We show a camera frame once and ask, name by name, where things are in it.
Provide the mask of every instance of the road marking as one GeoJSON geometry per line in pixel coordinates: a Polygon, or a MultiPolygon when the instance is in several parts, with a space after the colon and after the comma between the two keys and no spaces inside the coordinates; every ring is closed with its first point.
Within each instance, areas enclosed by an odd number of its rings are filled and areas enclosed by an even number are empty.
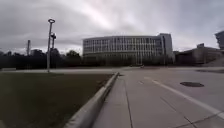
{"type": "Polygon", "coordinates": [[[182,92],[180,92],[178,90],[175,90],[175,89],[173,89],[173,88],[171,88],[171,87],[169,87],[167,85],[164,85],[164,84],[162,84],[162,83],[160,83],[160,82],[158,82],[156,80],[153,80],[150,77],[144,77],[144,79],[150,80],[153,83],[155,83],[156,85],[159,85],[160,87],[163,87],[163,88],[165,88],[165,89],[167,89],[167,90],[169,90],[169,91],[171,91],[171,92],[173,92],[173,93],[175,93],[175,94],[177,94],[179,96],[182,96],[185,99],[187,99],[187,100],[197,104],[198,106],[200,106],[200,107],[210,111],[212,114],[217,115],[220,118],[224,119],[224,113],[222,111],[220,111],[220,110],[218,110],[216,108],[213,108],[213,107],[211,107],[211,106],[209,106],[209,105],[207,105],[207,104],[205,104],[205,103],[203,103],[203,102],[201,102],[199,100],[196,100],[193,97],[190,97],[190,96],[188,96],[188,95],[186,95],[186,94],[184,94],[184,93],[182,93],[182,92]]]}

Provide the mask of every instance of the white building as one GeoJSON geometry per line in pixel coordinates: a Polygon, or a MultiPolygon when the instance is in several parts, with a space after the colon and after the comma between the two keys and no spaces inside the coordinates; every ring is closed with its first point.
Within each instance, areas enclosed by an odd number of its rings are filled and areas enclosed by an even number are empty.
{"type": "Polygon", "coordinates": [[[134,64],[150,57],[167,55],[173,58],[170,34],[158,36],[108,36],[83,40],[83,57],[110,58],[111,56],[132,58],[134,64]]]}

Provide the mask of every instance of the concrete sidewalk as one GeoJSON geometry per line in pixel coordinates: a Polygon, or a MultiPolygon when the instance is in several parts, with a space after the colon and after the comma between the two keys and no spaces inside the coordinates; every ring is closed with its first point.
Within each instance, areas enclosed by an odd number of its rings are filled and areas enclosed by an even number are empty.
{"type": "Polygon", "coordinates": [[[223,128],[223,119],[138,71],[118,77],[93,128],[223,128]]]}

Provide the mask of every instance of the sky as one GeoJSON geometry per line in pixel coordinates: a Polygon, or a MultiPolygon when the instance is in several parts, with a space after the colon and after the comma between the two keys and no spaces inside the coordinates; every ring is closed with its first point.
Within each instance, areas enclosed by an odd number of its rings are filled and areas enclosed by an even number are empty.
{"type": "Polygon", "coordinates": [[[60,52],[82,53],[82,39],[171,33],[174,50],[217,48],[224,0],[0,0],[0,51],[47,49],[49,18],[60,52]]]}

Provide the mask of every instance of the light pole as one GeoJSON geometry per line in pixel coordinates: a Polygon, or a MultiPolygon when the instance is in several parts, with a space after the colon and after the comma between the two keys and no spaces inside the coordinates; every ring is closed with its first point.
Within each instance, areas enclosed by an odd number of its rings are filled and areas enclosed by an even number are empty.
{"type": "Polygon", "coordinates": [[[53,42],[52,42],[52,49],[54,49],[54,40],[56,39],[56,35],[55,35],[55,33],[52,33],[52,34],[51,34],[51,38],[53,39],[53,42]]]}
{"type": "Polygon", "coordinates": [[[55,23],[55,20],[49,19],[50,23],[49,35],[48,35],[48,46],[47,46],[47,72],[50,73],[50,44],[51,44],[51,29],[52,24],[55,23]]]}

